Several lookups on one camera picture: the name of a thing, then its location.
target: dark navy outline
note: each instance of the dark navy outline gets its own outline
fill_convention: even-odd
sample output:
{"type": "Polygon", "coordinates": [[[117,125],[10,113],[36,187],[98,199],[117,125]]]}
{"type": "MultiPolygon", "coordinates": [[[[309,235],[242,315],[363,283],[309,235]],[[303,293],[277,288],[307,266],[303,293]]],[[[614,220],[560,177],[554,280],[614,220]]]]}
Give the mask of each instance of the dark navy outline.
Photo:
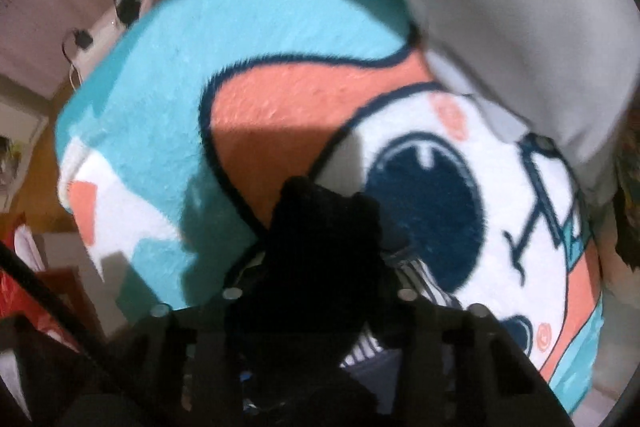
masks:
{"type": "Polygon", "coordinates": [[[531,351],[533,350],[533,342],[535,340],[535,337],[533,334],[533,324],[531,324],[531,320],[529,319],[529,317],[526,317],[525,315],[511,315],[511,317],[502,319],[499,322],[500,324],[503,324],[508,321],[519,321],[520,324],[527,330],[527,340],[528,340],[527,348],[523,349],[523,352],[525,355],[527,355],[527,358],[529,358],[531,356],[531,351]]]}
{"type": "MultiPolygon", "coordinates": [[[[395,148],[398,148],[399,146],[402,146],[405,143],[408,142],[418,142],[418,141],[423,141],[423,142],[434,142],[436,143],[439,147],[447,150],[447,152],[450,152],[453,157],[455,158],[456,161],[456,167],[458,168],[458,172],[460,173],[460,175],[462,176],[463,180],[465,181],[466,186],[469,188],[470,192],[471,192],[471,197],[474,201],[474,206],[476,207],[476,211],[478,211],[478,214],[480,216],[480,221],[481,221],[481,240],[480,240],[480,246],[479,246],[479,250],[478,253],[481,252],[482,247],[484,247],[484,242],[486,240],[486,209],[484,207],[484,201],[482,200],[482,194],[480,191],[480,187],[478,185],[478,181],[476,181],[476,178],[474,177],[473,171],[470,169],[468,162],[466,161],[466,158],[460,153],[460,151],[458,149],[456,149],[452,142],[445,140],[442,136],[439,136],[433,132],[430,131],[411,131],[407,134],[403,134],[402,136],[398,136],[396,138],[394,138],[393,140],[391,140],[389,143],[387,143],[381,150],[380,152],[378,152],[378,154],[376,155],[376,158],[373,160],[372,162],[372,169],[376,167],[376,165],[378,165],[378,163],[380,161],[384,161],[385,159],[385,155],[388,154],[390,151],[392,151],[395,148]]],[[[366,184],[363,187],[363,191],[366,194],[366,184]]],[[[427,266],[429,266],[429,264],[427,263],[427,261],[425,261],[424,259],[422,259],[419,255],[416,256],[417,259],[420,259],[421,261],[423,261],[423,263],[425,263],[427,266]]],[[[478,265],[478,259],[479,259],[479,255],[476,258],[476,266],[478,265]]],[[[464,285],[469,277],[471,277],[471,274],[473,273],[474,270],[471,270],[468,275],[466,276],[465,281],[462,283],[462,285],[464,285]]],[[[434,285],[436,285],[442,292],[446,293],[449,296],[453,296],[453,292],[449,292],[448,290],[443,289],[440,284],[438,283],[438,280],[436,279],[436,277],[433,275],[433,273],[431,274],[433,279],[434,279],[434,285]]]]}
{"type": "MultiPolygon", "coordinates": [[[[589,318],[584,322],[583,325],[580,326],[580,329],[576,331],[574,336],[572,336],[571,340],[566,345],[566,349],[562,352],[562,355],[560,355],[560,359],[558,360],[558,363],[556,363],[556,367],[554,367],[554,371],[551,373],[551,376],[549,377],[549,383],[551,383],[551,380],[556,375],[556,372],[558,371],[558,366],[560,365],[560,362],[562,362],[562,359],[564,358],[564,355],[566,354],[566,352],[569,350],[569,347],[575,342],[575,339],[578,338],[578,336],[580,335],[580,333],[582,333],[582,330],[587,326],[587,324],[589,324],[589,321],[593,318],[593,314],[597,311],[598,307],[600,307],[600,318],[602,319],[602,316],[604,315],[604,294],[602,293],[602,290],[600,291],[600,296],[598,297],[595,308],[589,314],[589,318]]],[[[562,329],[560,330],[561,333],[562,333],[562,330],[564,330],[564,321],[562,322],[562,329]]],[[[601,336],[601,334],[602,334],[602,326],[598,330],[598,336],[601,336]]],[[[551,353],[553,352],[553,350],[556,349],[556,346],[558,345],[558,340],[556,340],[556,343],[554,344],[553,349],[549,351],[549,356],[551,356],[551,353]]]]}
{"type": "MultiPolygon", "coordinates": [[[[259,66],[267,66],[274,64],[291,64],[291,63],[311,63],[311,64],[321,64],[326,66],[356,66],[359,68],[367,68],[367,69],[386,69],[392,68],[400,65],[402,62],[407,60],[410,54],[415,49],[415,38],[416,33],[412,32],[405,44],[392,55],[389,55],[385,58],[379,59],[360,59],[360,58],[351,58],[351,57],[326,57],[322,55],[305,55],[305,54],[282,54],[282,55],[270,55],[268,57],[257,57],[251,58],[249,60],[243,60],[238,62],[224,70],[220,71],[213,75],[204,89],[202,94],[202,98],[200,100],[200,107],[198,108],[198,124],[200,128],[200,140],[202,142],[202,146],[204,148],[205,157],[207,159],[207,163],[209,164],[210,169],[213,171],[220,187],[225,192],[225,194],[229,197],[231,202],[238,211],[239,216],[246,222],[252,231],[257,235],[259,239],[263,239],[266,235],[266,229],[264,225],[255,217],[254,211],[252,211],[249,204],[247,204],[240,192],[233,186],[231,180],[227,176],[225,170],[220,164],[220,159],[218,158],[218,154],[213,143],[212,139],[212,130],[211,130],[211,108],[213,106],[214,100],[218,93],[220,87],[225,84],[228,80],[237,76],[238,74],[244,73],[246,71],[251,70],[252,68],[257,68],[259,66]]],[[[314,161],[308,176],[311,179],[315,179],[318,173],[321,171],[322,167],[325,165],[327,160],[332,155],[333,151],[337,147],[337,145],[342,142],[342,140],[348,135],[350,128],[354,127],[354,124],[360,122],[360,120],[365,117],[371,115],[374,112],[380,110],[380,108],[389,104],[391,101],[396,98],[401,98],[403,96],[407,96],[408,94],[412,94],[413,92],[418,92],[420,90],[443,90],[442,86],[435,82],[421,82],[418,84],[412,84],[409,86],[401,87],[400,89],[396,89],[392,92],[384,93],[380,96],[372,99],[366,106],[359,108],[356,110],[354,115],[342,126],[338,131],[334,134],[334,136],[329,140],[327,145],[324,147],[318,158],[314,161]]]]}
{"type": "MultiPolygon", "coordinates": [[[[513,235],[511,235],[510,232],[507,232],[506,230],[502,230],[502,237],[504,237],[505,240],[507,241],[507,244],[510,250],[511,266],[513,266],[514,269],[516,269],[517,272],[520,274],[520,286],[524,286],[525,279],[526,279],[526,274],[524,273],[524,268],[522,266],[521,259],[524,252],[527,250],[527,247],[529,246],[531,233],[533,232],[533,229],[536,223],[538,222],[538,220],[540,219],[540,217],[543,217],[543,219],[545,219],[546,227],[549,231],[549,234],[551,235],[551,239],[553,241],[554,247],[555,248],[559,247],[560,245],[562,245],[562,242],[563,242],[562,229],[564,227],[560,223],[560,220],[556,215],[556,210],[553,204],[551,203],[551,198],[549,197],[549,194],[546,191],[545,184],[542,181],[542,176],[540,175],[540,172],[538,171],[538,167],[536,166],[536,163],[533,160],[533,155],[538,154],[538,155],[544,156],[545,158],[560,160],[564,164],[564,167],[566,168],[566,171],[569,174],[569,178],[573,186],[575,187],[575,184],[576,184],[575,177],[574,177],[573,171],[571,170],[571,167],[568,165],[568,163],[562,157],[562,155],[558,152],[556,147],[553,146],[553,149],[550,149],[550,150],[544,149],[537,144],[536,140],[538,138],[539,137],[535,134],[528,134],[520,142],[517,143],[517,146],[520,149],[520,161],[522,163],[522,167],[527,173],[527,178],[529,178],[529,183],[533,188],[533,192],[535,194],[536,200],[531,208],[529,217],[527,217],[524,229],[520,234],[520,238],[517,241],[514,240],[514,237],[513,235]]],[[[573,207],[574,207],[574,202],[572,201],[572,204],[570,206],[570,212],[569,212],[570,216],[571,216],[573,207]]],[[[568,275],[569,269],[568,269],[568,259],[567,259],[566,251],[564,252],[564,261],[567,266],[567,275],[568,275]]]]}
{"type": "MultiPolygon", "coordinates": [[[[585,255],[587,255],[587,245],[589,244],[590,241],[593,241],[593,230],[591,230],[591,227],[588,227],[589,233],[587,236],[585,236],[584,234],[586,233],[586,230],[583,229],[583,226],[586,222],[585,220],[585,215],[586,215],[586,208],[585,208],[585,204],[583,199],[580,197],[580,192],[578,191],[578,193],[576,194],[576,196],[574,197],[574,205],[578,207],[578,211],[580,213],[580,234],[577,236],[580,238],[580,241],[582,241],[582,245],[583,245],[583,250],[582,250],[582,255],[580,257],[578,257],[578,259],[584,257],[585,255]]],[[[565,221],[565,225],[568,221],[572,220],[574,218],[574,209],[575,206],[571,207],[571,210],[569,211],[569,215],[567,217],[567,220],[565,221]]],[[[549,350],[549,354],[547,355],[545,361],[543,362],[543,365],[547,362],[547,360],[549,359],[549,357],[551,356],[551,353],[556,349],[556,346],[558,345],[558,341],[560,340],[560,334],[564,331],[564,327],[566,326],[566,318],[567,315],[569,314],[569,275],[571,274],[572,270],[574,269],[575,265],[577,264],[574,263],[573,266],[569,266],[569,257],[568,257],[568,252],[564,252],[564,261],[566,263],[566,285],[564,287],[564,315],[562,316],[562,325],[560,326],[560,333],[558,334],[558,337],[556,338],[556,341],[554,343],[553,346],[551,346],[551,349],[549,350]]],[[[569,346],[571,346],[571,344],[573,344],[573,342],[575,341],[575,339],[577,338],[577,336],[580,334],[580,332],[582,331],[582,329],[585,327],[585,325],[587,324],[587,322],[589,322],[589,320],[591,320],[591,317],[593,317],[594,312],[596,311],[596,309],[598,309],[598,304],[600,303],[600,301],[602,300],[602,268],[600,268],[600,297],[598,298],[598,302],[596,303],[595,308],[591,311],[591,314],[589,315],[589,318],[586,320],[586,322],[580,327],[580,329],[578,331],[576,331],[576,333],[574,334],[574,336],[572,336],[571,340],[569,341],[569,343],[567,344],[566,349],[562,352],[562,355],[560,356],[560,360],[562,360],[562,357],[564,357],[564,354],[566,353],[566,350],[569,349],[569,346]]],[[[558,360],[558,363],[556,364],[556,367],[554,368],[553,373],[551,374],[551,377],[549,378],[549,381],[551,381],[551,378],[554,377],[554,375],[556,374],[556,371],[558,370],[558,365],[560,363],[560,360],[558,360]]]]}

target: cartoon eye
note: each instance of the cartoon eye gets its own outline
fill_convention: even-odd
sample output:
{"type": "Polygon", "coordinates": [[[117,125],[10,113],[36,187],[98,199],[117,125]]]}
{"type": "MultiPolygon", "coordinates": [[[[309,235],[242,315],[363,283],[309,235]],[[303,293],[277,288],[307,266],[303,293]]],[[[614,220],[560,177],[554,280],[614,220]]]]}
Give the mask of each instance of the cartoon eye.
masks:
{"type": "Polygon", "coordinates": [[[484,215],[471,172],[449,143],[425,132],[393,140],[364,191],[404,230],[440,288],[453,293],[465,283],[480,255],[484,215]]]}
{"type": "Polygon", "coordinates": [[[531,354],[533,347],[533,326],[531,321],[523,315],[515,315],[503,321],[500,321],[502,327],[509,333],[518,347],[523,350],[525,355],[531,354]]]}

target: cartoon face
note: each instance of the cartoon face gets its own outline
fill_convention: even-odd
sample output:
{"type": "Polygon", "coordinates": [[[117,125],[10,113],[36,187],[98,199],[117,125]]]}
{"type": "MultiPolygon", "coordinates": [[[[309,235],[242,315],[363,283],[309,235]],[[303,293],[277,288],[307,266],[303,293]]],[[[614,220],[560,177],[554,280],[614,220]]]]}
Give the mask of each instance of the cartoon face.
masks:
{"type": "Polygon", "coordinates": [[[498,140],[472,101],[432,81],[419,52],[244,64],[213,79],[200,123],[214,171],[257,233],[292,175],[364,191],[408,238],[401,271],[420,293],[487,305],[543,372],[573,338],[563,333],[570,252],[584,241],[564,162],[546,140],[498,140]]]}

